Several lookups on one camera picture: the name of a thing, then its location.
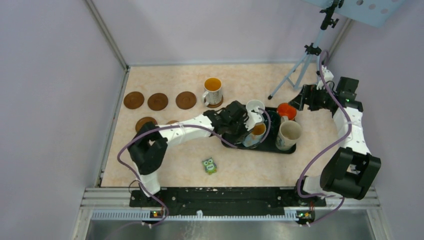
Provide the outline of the blue mug yellow inside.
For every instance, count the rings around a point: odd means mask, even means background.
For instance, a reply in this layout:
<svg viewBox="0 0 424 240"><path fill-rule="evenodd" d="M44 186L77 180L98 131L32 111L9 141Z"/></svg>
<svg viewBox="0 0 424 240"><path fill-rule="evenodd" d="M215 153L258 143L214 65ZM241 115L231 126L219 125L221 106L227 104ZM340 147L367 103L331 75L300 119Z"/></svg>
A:
<svg viewBox="0 0 424 240"><path fill-rule="evenodd" d="M246 148L256 146L263 139L266 132L267 126L265 123L255 125L251 133L242 141L242 145Z"/></svg>

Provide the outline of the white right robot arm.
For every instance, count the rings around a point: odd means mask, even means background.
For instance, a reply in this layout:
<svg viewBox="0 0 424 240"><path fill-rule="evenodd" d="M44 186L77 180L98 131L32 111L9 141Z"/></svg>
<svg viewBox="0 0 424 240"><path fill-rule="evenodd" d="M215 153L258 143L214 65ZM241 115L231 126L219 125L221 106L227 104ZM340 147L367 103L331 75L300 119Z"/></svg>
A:
<svg viewBox="0 0 424 240"><path fill-rule="evenodd" d="M329 110L335 123L338 140L313 158L316 161L329 149L338 150L319 176L306 176L304 169L296 183L293 200L307 206L314 197L342 196L361 200L365 197L380 168L381 160L371 154L362 127L363 104L356 100L359 80L341 77L335 90L327 85L305 84L289 102L297 110Z"/></svg>

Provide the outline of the black serving tray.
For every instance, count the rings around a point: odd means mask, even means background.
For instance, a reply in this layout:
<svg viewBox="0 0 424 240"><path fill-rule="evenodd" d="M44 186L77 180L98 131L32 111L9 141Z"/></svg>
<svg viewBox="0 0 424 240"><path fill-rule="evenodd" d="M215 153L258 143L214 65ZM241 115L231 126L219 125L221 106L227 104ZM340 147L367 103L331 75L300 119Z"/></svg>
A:
<svg viewBox="0 0 424 240"><path fill-rule="evenodd" d="M276 107L265 107L265 111L275 111L277 112ZM276 147L276 138L277 136L270 135L263 140L262 143L258 143L253 147L244 147L241 141L236 141L236 137L234 135L225 133L222 135L222 138L227 142L235 145L237 149L241 150L250 150L250 151L259 151L259 152L267 152L267 153L277 153L277 154L292 154L296 151L296 145L292 146L289 150L279 150Z"/></svg>

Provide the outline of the white mug yellow inside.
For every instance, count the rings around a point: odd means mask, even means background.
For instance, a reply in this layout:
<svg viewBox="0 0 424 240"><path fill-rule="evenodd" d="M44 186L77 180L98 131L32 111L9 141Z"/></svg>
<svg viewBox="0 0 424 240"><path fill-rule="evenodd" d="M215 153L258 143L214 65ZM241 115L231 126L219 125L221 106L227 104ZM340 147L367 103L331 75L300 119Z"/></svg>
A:
<svg viewBox="0 0 424 240"><path fill-rule="evenodd" d="M212 104L215 105L220 102L223 97L222 82L218 78L208 78L204 84L204 93L201 96L201 101L205 106Z"/></svg>

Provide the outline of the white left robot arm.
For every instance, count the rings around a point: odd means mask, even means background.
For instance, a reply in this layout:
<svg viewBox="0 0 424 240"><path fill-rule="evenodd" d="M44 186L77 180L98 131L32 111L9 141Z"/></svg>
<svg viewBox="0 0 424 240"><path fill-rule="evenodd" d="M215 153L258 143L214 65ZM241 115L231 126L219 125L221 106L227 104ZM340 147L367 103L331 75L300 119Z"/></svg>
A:
<svg viewBox="0 0 424 240"><path fill-rule="evenodd" d="M199 138L233 136L238 143L256 125L264 122L265 105L251 100L246 105L235 100L219 110L207 110L186 121L166 125L147 122L127 146L142 184L141 200L149 207L160 202L158 169L168 148Z"/></svg>

